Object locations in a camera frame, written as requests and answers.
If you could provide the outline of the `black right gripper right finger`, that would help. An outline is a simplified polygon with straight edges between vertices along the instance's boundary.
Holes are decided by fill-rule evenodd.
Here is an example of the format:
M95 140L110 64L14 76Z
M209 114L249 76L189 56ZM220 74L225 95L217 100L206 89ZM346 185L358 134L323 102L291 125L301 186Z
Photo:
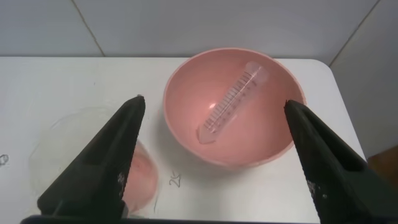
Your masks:
M284 113L321 223L397 223L397 191L314 112Z

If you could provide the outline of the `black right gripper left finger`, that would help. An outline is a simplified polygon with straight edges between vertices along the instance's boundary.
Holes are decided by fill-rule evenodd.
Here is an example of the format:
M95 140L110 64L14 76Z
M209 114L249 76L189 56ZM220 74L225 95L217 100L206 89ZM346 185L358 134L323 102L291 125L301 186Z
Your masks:
M143 96L127 100L39 197L43 217L117 220L146 109Z

